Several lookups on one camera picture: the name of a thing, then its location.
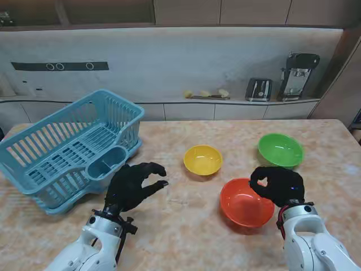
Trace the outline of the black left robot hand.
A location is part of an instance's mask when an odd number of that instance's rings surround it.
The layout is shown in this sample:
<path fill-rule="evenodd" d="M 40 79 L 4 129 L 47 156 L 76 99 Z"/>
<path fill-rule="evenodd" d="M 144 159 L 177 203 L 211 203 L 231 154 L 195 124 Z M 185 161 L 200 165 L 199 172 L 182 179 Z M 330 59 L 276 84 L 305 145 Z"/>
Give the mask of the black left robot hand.
<path fill-rule="evenodd" d="M 143 187 L 143 181 L 151 174 L 165 177 L 166 170 L 162 165 L 153 162 L 124 165 L 111 179 L 103 211 L 114 216 L 127 212 L 169 184 L 168 181 L 159 180 Z"/>

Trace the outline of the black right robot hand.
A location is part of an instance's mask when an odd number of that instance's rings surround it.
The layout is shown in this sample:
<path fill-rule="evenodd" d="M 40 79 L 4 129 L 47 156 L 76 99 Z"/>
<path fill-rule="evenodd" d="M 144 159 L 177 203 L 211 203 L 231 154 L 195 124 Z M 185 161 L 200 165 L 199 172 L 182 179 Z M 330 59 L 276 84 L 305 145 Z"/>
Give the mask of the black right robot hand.
<path fill-rule="evenodd" d="M 250 175 L 249 186 L 259 196 L 271 200 L 276 206 L 305 202 L 303 178 L 283 167 L 257 167 Z"/>

